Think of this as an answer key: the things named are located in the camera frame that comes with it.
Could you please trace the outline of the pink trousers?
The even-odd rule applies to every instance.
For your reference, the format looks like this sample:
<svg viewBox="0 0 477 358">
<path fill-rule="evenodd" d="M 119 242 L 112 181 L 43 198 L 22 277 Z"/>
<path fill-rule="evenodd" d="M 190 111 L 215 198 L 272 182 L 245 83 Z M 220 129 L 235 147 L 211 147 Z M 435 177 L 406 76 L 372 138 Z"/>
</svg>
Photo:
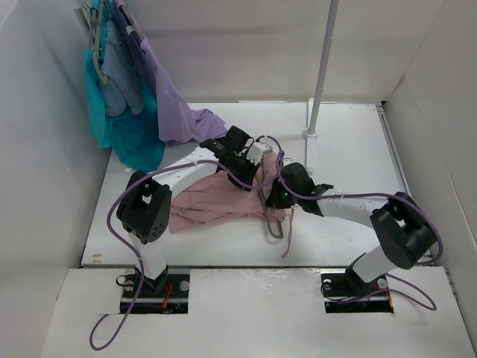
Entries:
<svg viewBox="0 0 477 358">
<path fill-rule="evenodd" d="M 265 182 L 261 184 L 261 165 L 253 180 L 253 184 L 264 189 L 265 201 L 270 195 L 271 184 L 277 173 L 276 160 L 275 153 L 265 156 Z M 294 220 L 294 209 L 278 210 L 268 207 L 268 213 L 275 232 L 278 231 L 278 221 L 283 223 L 288 219 L 292 223 Z M 265 241 L 271 245 L 282 242 L 282 239 L 274 239 L 268 233 L 258 190 L 246 192 L 235 187 L 223 171 L 200 179 L 179 193 L 171 203 L 169 230 L 172 234 L 196 234 L 204 230 L 211 237 L 215 229 L 222 229 L 224 232 L 216 236 L 227 241 L 237 239 L 239 242 L 257 242 L 262 233 Z M 283 238 L 288 242 L 282 258 L 288 256 L 291 238 L 292 229 L 289 228 L 288 234 L 284 234 Z"/>
</svg>

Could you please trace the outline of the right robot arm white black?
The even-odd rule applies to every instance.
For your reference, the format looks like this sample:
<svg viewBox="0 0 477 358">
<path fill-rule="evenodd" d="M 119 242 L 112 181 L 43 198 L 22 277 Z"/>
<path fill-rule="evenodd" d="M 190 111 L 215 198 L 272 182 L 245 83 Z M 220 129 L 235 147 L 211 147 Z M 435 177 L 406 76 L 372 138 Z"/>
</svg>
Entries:
<svg viewBox="0 0 477 358">
<path fill-rule="evenodd" d="M 435 227 L 404 192 L 347 194 L 330 184 L 316 184 L 299 163 L 277 168 L 266 204 L 275 209 L 298 205 L 306 213 L 343 219 L 374 230 L 379 244 L 362 254 L 335 279 L 323 280 L 332 296 L 369 295 L 372 285 L 394 269 L 413 268 L 440 242 Z"/>
</svg>

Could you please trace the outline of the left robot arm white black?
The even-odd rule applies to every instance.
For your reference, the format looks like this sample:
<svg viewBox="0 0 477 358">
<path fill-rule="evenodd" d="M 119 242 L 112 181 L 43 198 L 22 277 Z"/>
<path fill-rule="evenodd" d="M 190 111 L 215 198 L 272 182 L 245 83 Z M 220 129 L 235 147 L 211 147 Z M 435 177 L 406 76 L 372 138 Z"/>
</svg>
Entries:
<svg viewBox="0 0 477 358">
<path fill-rule="evenodd" d="M 154 174 L 137 171 L 131 175 L 116 217 L 141 257 L 136 271 L 143 275 L 140 284 L 149 295 L 160 295 L 166 289 L 168 267 L 159 238 L 168 229 L 172 200 L 217 169 L 225 171 L 237 188 L 251 190 L 270 147 L 257 141 L 249 145 L 249 139 L 244 131 L 232 126 L 224 137 L 202 142 L 183 159 Z"/>
</svg>

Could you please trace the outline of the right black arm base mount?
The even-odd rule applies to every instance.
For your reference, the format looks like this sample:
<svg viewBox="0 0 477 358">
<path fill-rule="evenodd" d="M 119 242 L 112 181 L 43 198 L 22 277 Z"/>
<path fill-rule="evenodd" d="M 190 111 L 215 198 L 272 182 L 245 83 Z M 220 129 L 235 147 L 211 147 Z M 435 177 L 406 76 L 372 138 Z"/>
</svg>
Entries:
<svg viewBox="0 0 477 358">
<path fill-rule="evenodd" d="M 326 313 L 393 313 L 384 275 L 369 283 L 349 282 L 344 271 L 322 271 L 320 292 Z"/>
</svg>

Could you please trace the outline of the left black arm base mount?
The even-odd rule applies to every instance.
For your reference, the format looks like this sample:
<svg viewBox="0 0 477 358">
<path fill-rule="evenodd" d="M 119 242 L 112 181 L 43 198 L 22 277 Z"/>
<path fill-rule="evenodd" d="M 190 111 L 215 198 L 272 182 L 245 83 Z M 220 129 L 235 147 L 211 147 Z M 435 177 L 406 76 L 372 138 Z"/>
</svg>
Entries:
<svg viewBox="0 0 477 358">
<path fill-rule="evenodd" d="M 123 274 L 116 278 L 116 285 L 121 287 L 120 313 L 126 313 L 139 288 L 138 273 Z M 186 314 L 189 308 L 190 272 L 173 271 L 168 274 L 165 286 L 156 292 L 147 280 L 139 290 L 131 314 L 173 315 Z"/>
</svg>

